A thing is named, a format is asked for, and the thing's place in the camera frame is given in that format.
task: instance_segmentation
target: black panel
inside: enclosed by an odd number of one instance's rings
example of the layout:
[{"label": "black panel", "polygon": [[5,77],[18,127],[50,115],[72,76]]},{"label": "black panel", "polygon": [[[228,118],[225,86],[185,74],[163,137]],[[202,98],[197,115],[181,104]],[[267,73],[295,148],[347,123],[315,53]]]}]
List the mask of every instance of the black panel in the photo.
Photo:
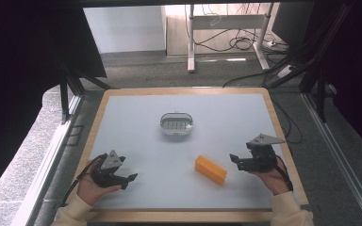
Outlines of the black panel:
[{"label": "black panel", "polygon": [[272,32],[295,49],[304,43],[305,31],[314,2],[280,3]]}]

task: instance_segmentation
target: black cable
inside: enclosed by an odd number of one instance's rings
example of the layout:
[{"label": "black cable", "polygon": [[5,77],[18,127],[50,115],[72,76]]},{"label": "black cable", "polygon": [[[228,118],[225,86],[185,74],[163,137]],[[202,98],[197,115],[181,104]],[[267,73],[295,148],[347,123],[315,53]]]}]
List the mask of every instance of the black cable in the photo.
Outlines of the black cable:
[{"label": "black cable", "polygon": [[[276,100],[275,97],[271,97],[272,102],[281,110],[281,112],[284,114],[284,116],[287,119],[288,122],[288,129],[286,130],[286,132],[284,132],[285,134],[285,138],[287,140],[287,142],[289,143],[293,143],[293,144],[300,144],[302,143],[303,140],[303,133],[301,131],[301,129],[299,128],[299,126],[297,125],[297,123],[292,119],[292,117],[287,113],[287,111],[278,103],[278,101]],[[299,132],[299,139],[298,141],[292,141],[290,139],[288,139],[291,131],[292,131],[292,124],[296,127],[296,129]]]},{"label": "black cable", "polygon": [[282,160],[282,158],[280,156],[277,155],[277,158],[281,160],[282,164],[284,164],[284,167],[285,167],[285,171],[283,171],[280,167],[275,166],[275,170],[277,170],[281,176],[284,178],[284,181],[285,183],[287,184],[287,187],[289,189],[289,191],[293,191],[293,184],[292,182],[290,181],[290,178],[289,178],[289,174],[288,174],[288,169],[287,169],[287,166],[285,165],[284,161]]},{"label": "black cable", "polygon": [[104,156],[106,156],[106,155],[105,154],[98,155],[92,161],[90,161],[90,163],[81,171],[81,173],[75,178],[73,183],[70,185],[69,189],[67,189],[67,192],[64,195],[63,200],[61,201],[60,207],[64,207],[66,205],[66,201],[69,198],[70,193],[72,193],[75,186],[78,184],[78,182],[81,180],[81,178],[87,173],[90,166],[95,164],[96,161],[102,159]]}]

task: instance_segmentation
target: sponge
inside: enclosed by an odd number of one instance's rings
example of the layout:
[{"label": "sponge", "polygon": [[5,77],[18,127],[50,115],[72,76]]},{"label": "sponge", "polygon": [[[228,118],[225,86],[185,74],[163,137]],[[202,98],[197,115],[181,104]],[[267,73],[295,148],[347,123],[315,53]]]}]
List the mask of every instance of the sponge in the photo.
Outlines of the sponge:
[{"label": "sponge", "polygon": [[202,173],[205,177],[221,186],[224,183],[227,170],[219,167],[214,162],[199,155],[195,160],[195,170]]}]

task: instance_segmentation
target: white wall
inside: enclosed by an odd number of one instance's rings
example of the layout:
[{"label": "white wall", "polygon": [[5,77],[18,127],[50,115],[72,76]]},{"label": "white wall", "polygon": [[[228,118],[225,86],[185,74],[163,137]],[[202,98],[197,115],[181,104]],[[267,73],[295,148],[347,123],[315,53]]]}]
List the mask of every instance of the white wall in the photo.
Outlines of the white wall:
[{"label": "white wall", "polygon": [[164,7],[84,8],[99,53],[166,49]]}]

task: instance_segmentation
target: white board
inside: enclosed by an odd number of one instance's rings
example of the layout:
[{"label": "white board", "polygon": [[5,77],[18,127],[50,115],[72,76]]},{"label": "white board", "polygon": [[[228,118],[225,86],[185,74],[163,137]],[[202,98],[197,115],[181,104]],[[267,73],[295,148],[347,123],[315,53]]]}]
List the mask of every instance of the white board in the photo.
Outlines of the white board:
[{"label": "white board", "polygon": [[[162,115],[175,111],[192,116],[189,135],[170,137],[160,130]],[[256,176],[239,171],[229,157],[252,157],[246,142],[260,133],[275,137],[261,94],[112,96],[90,159],[114,149],[125,156],[115,174],[138,177],[94,208],[270,208],[272,193]],[[283,157],[279,145],[273,148]],[[228,171],[223,186],[194,169],[199,154]]]}]

